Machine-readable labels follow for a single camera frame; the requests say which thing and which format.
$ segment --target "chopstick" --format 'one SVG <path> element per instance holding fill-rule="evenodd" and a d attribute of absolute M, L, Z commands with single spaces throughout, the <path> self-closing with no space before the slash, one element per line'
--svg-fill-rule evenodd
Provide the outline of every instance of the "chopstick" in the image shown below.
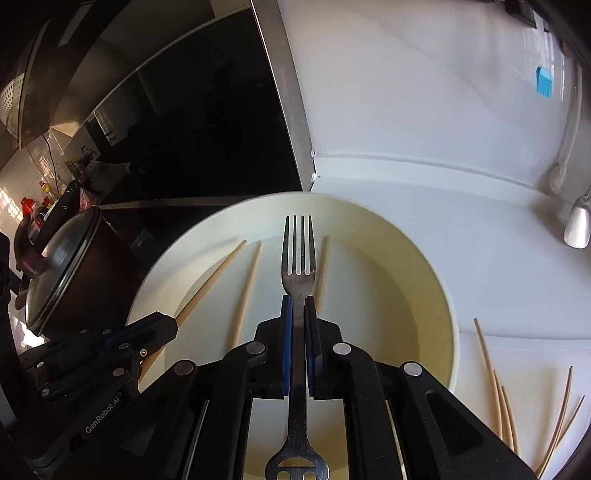
<path fill-rule="evenodd" d="M 490 376 L 490 381 L 493 389 L 494 400 L 495 400 L 495 413 L 496 413 L 496 434 L 500 439 L 503 439 L 503 420 L 501 414 L 501 392 L 499 391 L 495 373 L 492 369 L 492 362 L 491 356 L 488 353 L 488 348 L 486 346 L 486 341 L 484 340 L 484 335 L 482 334 L 482 329 L 480 328 L 480 323 L 478 322 L 477 318 L 474 318 L 474 325 L 476 326 L 476 332 L 478 333 L 478 339 L 480 340 L 480 348 L 482 349 L 482 355 L 484 356 L 484 362 L 486 364 L 486 370 Z"/>
<path fill-rule="evenodd" d="M 324 237 L 324 245 L 322 249 L 322 259 L 320 260 L 320 271 L 318 276 L 318 287 L 316 288 L 316 295 L 314 297 L 314 304 L 316 305 L 316 315 L 320 317 L 322 314 L 322 306 L 324 305 L 324 287 L 326 286 L 326 269 L 329 264 L 330 251 L 330 237 Z"/>
<path fill-rule="evenodd" d="M 566 407 L 569 404 L 569 396 L 570 396 L 570 387 L 573 382 L 573 367 L 569 368 L 569 376 L 566 380 L 566 388 L 564 389 L 564 397 L 562 399 L 562 406 L 560 408 L 560 415 L 558 415 L 558 421 L 556 422 L 556 428 L 554 429 L 554 434 L 552 435 L 552 440 L 548 445 L 548 450 L 546 450 L 546 454 L 544 455 L 544 459 L 540 463 L 539 467 L 535 470 L 535 474 L 538 478 L 541 478 L 550 463 L 550 459 L 552 458 L 552 454 L 556 450 L 556 446 L 558 445 L 558 439 L 560 437 L 560 430 L 562 429 L 562 424 L 564 422 L 564 416 L 566 414 Z"/>
<path fill-rule="evenodd" d="M 560 434 L 560 438 L 558 439 L 559 444 L 560 444 L 560 442 L 562 442 L 562 439 L 564 438 L 566 433 L 569 431 L 570 426 L 573 424 L 574 418 L 577 416 L 577 413 L 579 413 L 579 410 L 581 408 L 581 405 L 583 404 L 584 399 L 585 399 L 585 395 L 583 395 L 581 397 L 581 399 L 579 400 L 579 404 L 577 405 L 577 408 L 574 409 L 573 416 L 570 418 L 569 422 L 566 424 L 566 427 L 564 428 L 564 430 Z"/>
<path fill-rule="evenodd" d="M 501 391 L 503 393 L 503 398 L 505 399 L 505 405 L 507 406 L 507 415 L 509 418 L 509 429 L 511 431 L 511 436 L 513 438 L 513 451 L 517 456 L 520 456 L 520 449 L 519 449 L 519 437 L 517 436 L 517 427 L 515 426 L 515 417 L 513 416 L 513 411 L 511 410 L 511 403 L 509 403 L 509 395 L 507 395 L 507 391 L 505 390 L 505 386 L 501 386 Z"/>
<path fill-rule="evenodd" d="M 501 418 L 503 423 L 503 437 L 501 440 L 503 440 L 503 442 L 505 442 L 505 445 L 507 445 L 511 450 L 515 451 L 515 446 L 513 444 L 513 434 L 511 432 L 511 421 L 509 420 L 506 398 L 502 394 L 501 382 L 499 381 L 499 376 L 497 375 L 496 370 L 493 370 L 492 372 L 495 376 L 496 390 L 501 394 L 499 395 L 499 404 L 501 407 Z"/>
<path fill-rule="evenodd" d="M 262 245 L 263 243 L 259 242 L 255 257 L 252 260 L 251 270 L 248 273 L 248 278 L 246 279 L 246 286 L 244 287 L 240 305 L 238 307 L 238 313 L 236 314 L 236 318 L 234 320 L 234 335 L 232 337 L 232 343 L 230 344 L 230 350 L 239 345 L 238 342 L 240 341 L 242 326 L 244 325 L 244 318 L 246 317 L 246 310 L 251 298 L 252 284 L 254 283 L 253 280 L 255 278 L 256 268 L 258 266 L 259 257 L 261 256 Z"/>
<path fill-rule="evenodd" d="M 187 304 L 183 307 L 180 313 L 175 318 L 177 322 L 177 326 L 180 327 L 184 321 L 188 318 L 189 314 L 193 311 L 193 309 L 197 306 L 197 303 L 205 296 L 205 294 L 209 291 L 210 288 L 213 287 L 213 284 L 217 281 L 217 279 L 222 275 L 223 271 L 232 263 L 234 258 L 238 255 L 238 252 L 242 250 L 242 248 L 246 245 L 246 240 L 240 242 L 240 244 L 220 263 L 220 265 L 215 269 L 215 271 L 210 275 L 210 277 L 205 281 L 201 287 L 195 292 L 195 295 L 191 297 L 191 299 L 187 302 Z M 160 347 L 160 349 L 154 352 L 149 357 L 142 362 L 141 368 L 142 371 L 139 375 L 139 381 L 141 381 L 150 367 L 154 364 L 158 355 L 164 350 L 164 346 Z"/>

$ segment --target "white plate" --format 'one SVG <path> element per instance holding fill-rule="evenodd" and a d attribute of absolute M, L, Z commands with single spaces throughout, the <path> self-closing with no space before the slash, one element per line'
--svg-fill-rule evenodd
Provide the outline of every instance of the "white plate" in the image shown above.
<path fill-rule="evenodd" d="M 157 261 L 134 300 L 130 321 L 155 310 L 175 316 L 242 239 L 249 244 L 193 310 L 141 388 L 180 359 L 200 365 L 224 356 L 259 241 L 264 247 L 242 341 L 253 338 L 260 321 L 279 316 L 286 215 L 312 215 L 318 262 L 322 239 L 330 235 L 322 318 L 338 323 L 343 339 L 374 359 L 391 365 L 419 361 L 453 389 L 459 353 L 457 324 L 427 260 L 400 230 L 375 213 L 311 193 L 276 194 L 231 206 L 195 225 Z M 327 460 L 335 473 L 332 478 L 346 478 L 346 468 L 336 472 L 347 462 L 342 403 L 309 400 L 308 417 L 310 443 Z M 247 474 L 262 476 L 286 431 L 287 399 L 255 400 Z"/>

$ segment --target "fork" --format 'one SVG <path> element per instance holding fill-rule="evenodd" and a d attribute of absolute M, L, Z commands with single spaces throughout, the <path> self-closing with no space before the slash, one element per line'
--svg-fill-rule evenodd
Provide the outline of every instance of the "fork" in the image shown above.
<path fill-rule="evenodd" d="M 289 237 L 290 218 L 285 219 L 285 234 L 283 235 L 283 254 L 281 256 L 281 282 L 285 292 L 293 300 L 293 331 L 291 341 L 291 379 L 289 413 L 287 420 L 287 439 L 277 452 L 267 462 L 265 480 L 277 480 L 280 472 L 287 472 L 291 480 L 304 480 L 306 472 L 313 472 L 316 480 L 328 480 L 329 467 L 324 459 L 316 453 L 308 441 L 307 413 L 306 413 L 306 345 L 304 341 L 304 304 L 306 297 L 312 292 L 316 276 L 316 256 L 314 253 L 314 233 L 312 231 L 312 217 L 309 216 L 310 241 L 310 273 L 306 274 L 305 222 L 301 217 L 301 272 L 296 274 L 297 262 L 297 217 L 293 222 L 293 255 L 291 273 L 289 265 Z M 296 465 L 282 465 L 285 460 L 292 459 Z"/>

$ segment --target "white cutting board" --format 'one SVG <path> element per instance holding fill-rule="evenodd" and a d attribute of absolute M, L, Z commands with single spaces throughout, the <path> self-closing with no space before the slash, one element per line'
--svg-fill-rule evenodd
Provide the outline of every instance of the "white cutting board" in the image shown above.
<path fill-rule="evenodd" d="M 543 480 L 564 466 L 591 419 L 591 340 L 538 340 L 487 336 L 493 367 L 505 386 L 519 435 L 521 457 L 540 464 L 554 433 L 569 367 L 573 383 L 565 424 L 581 396 L 581 409 L 554 452 Z M 489 428 L 495 428 L 493 394 L 475 333 L 460 334 L 460 366 L 455 395 Z"/>

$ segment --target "metal spoon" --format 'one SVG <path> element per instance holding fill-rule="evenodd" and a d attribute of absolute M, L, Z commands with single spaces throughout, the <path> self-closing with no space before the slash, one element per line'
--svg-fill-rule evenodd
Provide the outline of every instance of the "metal spoon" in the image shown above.
<path fill-rule="evenodd" d="M 591 185 L 587 192 L 573 203 L 569 221 L 564 229 L 564 243 L 574 248 L 585 248 L 591 236 Z"/>

